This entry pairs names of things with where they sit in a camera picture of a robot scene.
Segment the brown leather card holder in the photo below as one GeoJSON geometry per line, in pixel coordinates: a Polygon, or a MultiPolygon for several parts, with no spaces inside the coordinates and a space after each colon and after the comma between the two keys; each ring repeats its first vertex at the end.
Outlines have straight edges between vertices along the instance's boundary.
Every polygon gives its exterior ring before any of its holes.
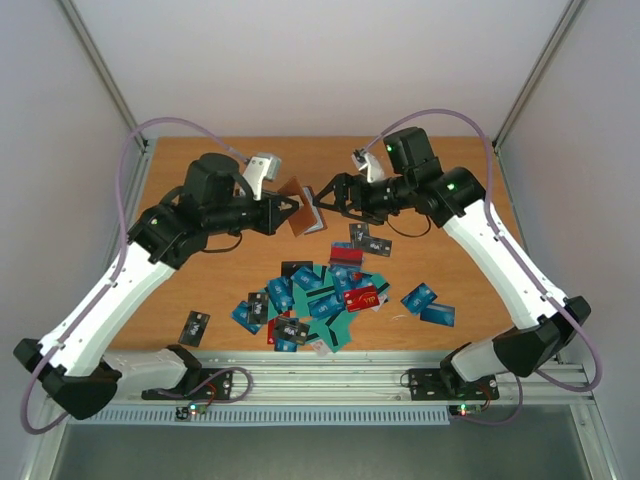
{"type": "Polygon", "coordinates": [[[288,220],[295,237],[327,229],[323,214],[313,203],[314,192],[310,186],[303,186],[298,178],[293,176],[278,190],[278,193],[298,203],[297,211],[288,220]]]}

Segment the teal striped card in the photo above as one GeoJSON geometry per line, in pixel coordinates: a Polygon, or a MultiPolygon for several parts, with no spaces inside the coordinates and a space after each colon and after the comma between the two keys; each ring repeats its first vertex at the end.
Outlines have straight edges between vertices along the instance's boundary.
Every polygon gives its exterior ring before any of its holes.
{"type": "Polygon", "coordinates": [[[358,288],[374,286],[379,295],[387,294],[390,283],[384,276],[338,265],[302,266],[291,276],[294,306],[299,317],[320,318],[313,304],[334,299],[345,309],[344,293],[358,288]]]}

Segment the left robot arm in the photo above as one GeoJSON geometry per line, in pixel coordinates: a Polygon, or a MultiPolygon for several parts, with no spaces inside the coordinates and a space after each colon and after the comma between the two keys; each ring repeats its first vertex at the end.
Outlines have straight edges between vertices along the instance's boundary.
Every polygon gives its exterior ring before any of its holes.
{"type": "Polygon", "coordinates": [[[281,160],[259,153],[244,167],[207,153],[193,161],[182,185],[146,209],[125,236],[114,263],[83,301],[42,339],[21,340],[16,359],[64,413],[92,417],[117,396],[155,390],[189,398],[203,384],[201,363],[184,347],[119,360],[106,353],[114,337],[147,297],[213,235],[245,230],[272,235],[299,208],[297,201],[264,190],[281,160]]]}

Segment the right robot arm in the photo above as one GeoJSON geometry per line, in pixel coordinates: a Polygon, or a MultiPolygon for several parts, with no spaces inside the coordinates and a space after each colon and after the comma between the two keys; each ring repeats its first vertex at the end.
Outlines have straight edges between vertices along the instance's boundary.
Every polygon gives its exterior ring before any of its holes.
{"type": "Polygon", "coordinates": [[[450,397],[467,394],[477,380],[490,375],[530,376],[575,337],[590,305],[546,278],[468,169],[442,169],[424,129],[405,128],[383,142],[393,177],[373,173],[376,158],[357,150],[353,159],[360,173],[336,175],[314,197],[314,205],[372,225],[413,209],[455,240],[494,287],[513,326],[491,339],[468,343],[441,361],[440,382],[450,397]]]}

